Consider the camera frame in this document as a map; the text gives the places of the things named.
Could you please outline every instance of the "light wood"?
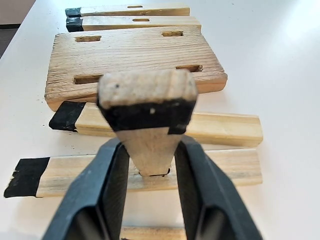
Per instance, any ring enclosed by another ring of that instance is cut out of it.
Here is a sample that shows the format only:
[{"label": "light wood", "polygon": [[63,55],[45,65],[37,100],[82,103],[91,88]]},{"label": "light wood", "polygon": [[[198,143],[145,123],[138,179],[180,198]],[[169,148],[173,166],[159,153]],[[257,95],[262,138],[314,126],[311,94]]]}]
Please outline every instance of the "light wood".
[{"label": "light wood", "polygon": [[[197,96],[195,80],[185,69],[107,73],[98,85],[100,110],[142,176],[168,173]],[[124,106],[125,111],[118,110]]]},{"label": "light wood", "polygon": [[195,71],[199,93],[226,85],[224,69],[196,26],[62,33],[54,39],[45,100],[54,111],[66,100],[94,103],[104,73],[181,67]]},{"label": "light wood", "polygon": [[194,16],[85,16],[81,17],[84,31],[133,29],[201,24]]},{"label": "light wood", "polygon": [[[96,104],[87,102],[75,122],[83,135],[115,137]],[[193,113],[186,135],[201,144],[257,147],[263,140],[259,117],[256,115]]]},{"label": "light wood", "polygon": [[[262,183],[258,154],[255,149],[206,150],[205,153],[229,176],[236,186]],[[51,157],[42,174],[36,197],[64,196],[72,181],[92,161],[94,155]],[[175,161],[165,176],[141,176],[130,160],[128,192],[177,189]]]},{"label": "light wood", "polygon": [[184,228],[169,227],[122,227],[122,240],[186,240]]},{"label": "light wood", "polygon": [[177,2],[81,7],[81,16],[189,16],[190,8]]}]

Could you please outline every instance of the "black painted end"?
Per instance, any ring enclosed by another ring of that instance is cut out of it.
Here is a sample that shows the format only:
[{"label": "black painted end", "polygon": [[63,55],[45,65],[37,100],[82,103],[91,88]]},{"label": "black painted end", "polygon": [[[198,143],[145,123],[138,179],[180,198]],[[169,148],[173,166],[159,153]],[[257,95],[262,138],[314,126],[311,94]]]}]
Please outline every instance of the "black painted end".
[{"label": "black painted end", "polygon": [[97,106],[113,131],[169,127],[168,134],[184,134],[190,122],[196,101],[183,98],[163,103],[139,103],[129,106],[113,106],[103,109]]},{"label": "black painted end", "polygon": [[50,157],[20,159],[5,189],[5,198],[26,197],[37,194],[40,178],[47,168]]},{"label": "black painted end", "polygon": [[71,32],[83,32],[82,27],[83,19],[80,17],[68,17],[66,19],[66,29],[68,29],[69,33]]},{"label": "black painted end", "polygon": [[66,9],[65,9],[65,15],[66,15],[68,18],[81,17],[80,10],[81,10],[81,7],[66,8]]},{"label": "black painted end", "polygon": [[76,132],[76,121],[78,120],[85,102],[64,101],[49,122],[53,130]]}]

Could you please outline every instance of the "wooden stick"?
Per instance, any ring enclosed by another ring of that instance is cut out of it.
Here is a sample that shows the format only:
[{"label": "wooden stick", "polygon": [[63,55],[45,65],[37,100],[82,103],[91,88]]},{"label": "wooden stick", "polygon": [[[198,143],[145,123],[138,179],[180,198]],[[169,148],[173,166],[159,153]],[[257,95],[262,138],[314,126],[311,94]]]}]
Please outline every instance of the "wooden stick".
[{"label": "wooden stick", "polygon": [[66,20],[69,32],[170,26],[196,26],[201,30],[194,16],[85,16]]},{"label": "wooden stick", "polygon": [[[229,176],[236,186],[262,183],[260,163],[255,149],[206,150],[205,153]],[[58,156],[20,159],[5,198],[33,196],[63,197],[72,181],[87,167],[95,155]],[[142,177],[129,163],[128,192],[177,189],[176,165],[165,176]]]},{"label": "wooden stick", "polygon": [[198,96],[189,71],[128,71],[99,80],[97,105],[142,176],[168,173]]},{"label": "wooden stick", "polygon": [[[91,102],[63,102],[49,126],[54,130],[83,135],[116,136],[96,104]],[[258,146],[263,140],[259,117],[243,114],[193,113],[185,134],[201,144],[250,148]]]},{"label": "wooden stick", "polygon": [[122,227],[122,240],[186,240],[184,228],[171,227]]},{"label": "wooden stick", "polygon": [[131,5],[89,6],[67,8],[69,18],[84,16],[189,16],[190,8],[183,3],[146,3]]}]

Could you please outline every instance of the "dark floor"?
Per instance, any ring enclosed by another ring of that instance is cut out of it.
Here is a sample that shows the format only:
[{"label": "dark floor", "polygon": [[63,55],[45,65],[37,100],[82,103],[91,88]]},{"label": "dark floor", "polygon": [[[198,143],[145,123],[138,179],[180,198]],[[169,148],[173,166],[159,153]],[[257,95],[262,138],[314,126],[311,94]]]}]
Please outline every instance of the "dark floor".
[{"label": "dark floor", "polygon": [[0,58],[18,29],[0,29]]}]

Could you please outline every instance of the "clamp jaw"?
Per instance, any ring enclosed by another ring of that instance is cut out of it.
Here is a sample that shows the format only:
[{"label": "clamp jaw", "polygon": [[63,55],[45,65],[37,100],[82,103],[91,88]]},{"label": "clamp jaw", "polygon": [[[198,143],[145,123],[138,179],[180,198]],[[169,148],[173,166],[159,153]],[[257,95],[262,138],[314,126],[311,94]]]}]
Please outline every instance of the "clamp jaw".
[{"label": "clamp jaw", "polygon": [[[188,240],[261,240],[231,180],[193,138],[175,151]],[[129,155],[117,138],[102,145],[70,185],[43,240],[119,240]]]}]

